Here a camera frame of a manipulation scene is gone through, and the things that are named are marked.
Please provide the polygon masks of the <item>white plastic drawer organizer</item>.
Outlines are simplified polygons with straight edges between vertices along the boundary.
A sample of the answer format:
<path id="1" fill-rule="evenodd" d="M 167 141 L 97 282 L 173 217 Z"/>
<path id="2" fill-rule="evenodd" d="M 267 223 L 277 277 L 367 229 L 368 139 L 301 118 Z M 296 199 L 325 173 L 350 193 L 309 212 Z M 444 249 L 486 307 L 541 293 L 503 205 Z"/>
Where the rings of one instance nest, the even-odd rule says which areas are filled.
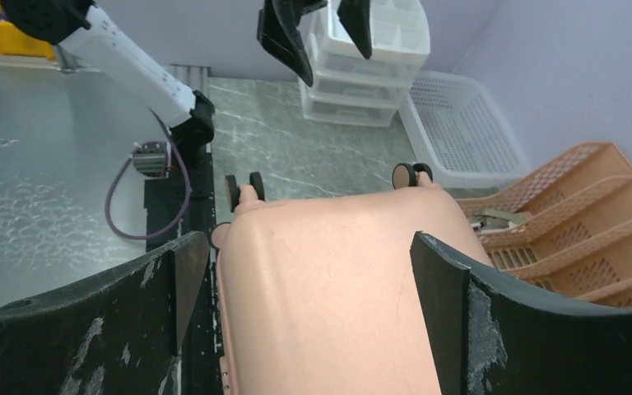
<path id="1" fill-rule="evenodd" d="M 373 1 L 371 58 L 365 59 L 342 27 L 337 1 L 314 12 L 304 46 L 314 83 L 300 83 L 305 118 L 387 127 L 430 55 L 430 30 L 421 2 Z"/>

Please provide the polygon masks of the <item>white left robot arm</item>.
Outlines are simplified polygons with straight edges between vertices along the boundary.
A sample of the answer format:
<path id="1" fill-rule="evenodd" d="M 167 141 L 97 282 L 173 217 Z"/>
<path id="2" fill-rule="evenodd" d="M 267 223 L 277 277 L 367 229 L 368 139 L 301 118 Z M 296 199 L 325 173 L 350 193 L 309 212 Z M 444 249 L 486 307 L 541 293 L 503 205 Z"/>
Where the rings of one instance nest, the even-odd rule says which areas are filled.
<path id="1" fill-rule="evenodd" d="M 95 2 L 3 1 L 1 6 L 22 33 L 63 48 L 142 99 L 170 131 L 179 162 L 201 161 L 215 136 L 214 104 L 169 75 Z M 306 86 L 313 85 L 314 73 L 298 27 L 302 16 L 326 6 L 325 1 L 271 0 L 258 13 L 258 42 Z"/>

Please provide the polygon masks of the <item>white plastic mesh basket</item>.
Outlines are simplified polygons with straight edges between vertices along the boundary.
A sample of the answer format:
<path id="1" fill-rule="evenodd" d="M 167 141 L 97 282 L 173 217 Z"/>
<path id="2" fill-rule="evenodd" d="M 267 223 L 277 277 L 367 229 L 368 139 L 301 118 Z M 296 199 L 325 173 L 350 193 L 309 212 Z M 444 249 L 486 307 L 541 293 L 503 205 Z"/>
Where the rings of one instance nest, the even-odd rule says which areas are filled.
<path id="1" fill-rule="evenodd" d="M 472 78 L 420 72 L 398 113 L 416 159 L 445 188 L 500 188 L 530 171 L 495 100 Z"/>

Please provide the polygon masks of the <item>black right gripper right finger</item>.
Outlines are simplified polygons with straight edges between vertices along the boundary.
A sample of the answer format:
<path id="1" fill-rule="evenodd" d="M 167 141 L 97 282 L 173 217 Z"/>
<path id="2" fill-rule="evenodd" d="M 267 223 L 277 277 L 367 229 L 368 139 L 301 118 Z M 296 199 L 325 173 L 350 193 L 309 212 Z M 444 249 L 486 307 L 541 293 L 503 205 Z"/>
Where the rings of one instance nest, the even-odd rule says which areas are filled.
<path id="1" fill-rule="evenodd" d="M 444 394 L 632 394 L 632 309 L 571 299 L 432 235 L 412 272 Z"/>

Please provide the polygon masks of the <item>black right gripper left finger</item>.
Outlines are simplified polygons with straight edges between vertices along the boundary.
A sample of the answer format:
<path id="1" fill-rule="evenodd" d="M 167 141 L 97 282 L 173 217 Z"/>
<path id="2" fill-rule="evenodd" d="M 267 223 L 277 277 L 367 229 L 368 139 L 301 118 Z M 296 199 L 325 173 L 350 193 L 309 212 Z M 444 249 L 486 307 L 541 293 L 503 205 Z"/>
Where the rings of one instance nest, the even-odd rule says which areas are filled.
<path id="1" fill-rule="evenodd" d="M 0 394 L 162 394 L 209 253 L 191 232 L 0 307 Z"/>

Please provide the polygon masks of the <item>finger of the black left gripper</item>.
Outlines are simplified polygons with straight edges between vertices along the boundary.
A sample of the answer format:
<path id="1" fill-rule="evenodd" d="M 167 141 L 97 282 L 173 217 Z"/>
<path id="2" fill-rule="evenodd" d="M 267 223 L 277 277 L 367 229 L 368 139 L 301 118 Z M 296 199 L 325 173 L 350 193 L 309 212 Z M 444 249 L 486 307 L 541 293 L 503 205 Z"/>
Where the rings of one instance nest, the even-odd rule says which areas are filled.
<path id="1" fill-rule="evenodd" d="M 314 76 L 299 25 L 302 16 L 314 11 L 315 1 L 265 0 L 258 12 L 258 42 L 306 86 L 313 85 Z"/>
<path id="2" fill-rule="evenodd" d="M 341 0 L 337 9 L 341 25 L 365 59 L 373 54 L 370 10 L 370 0 Z"/>

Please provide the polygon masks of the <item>orange plastic file rack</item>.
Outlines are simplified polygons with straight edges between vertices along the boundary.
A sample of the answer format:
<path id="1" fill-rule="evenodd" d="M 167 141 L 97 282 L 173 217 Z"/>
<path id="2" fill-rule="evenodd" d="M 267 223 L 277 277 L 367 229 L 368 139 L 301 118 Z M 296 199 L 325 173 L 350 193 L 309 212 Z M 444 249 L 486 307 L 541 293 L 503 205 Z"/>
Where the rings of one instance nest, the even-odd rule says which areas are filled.
<path id="1" fill-rule="evenodd" d="M 534 286 L 632 308 L 632 165 L 584 142 L 487 197 L 462 198 L 491 263 Z"/>

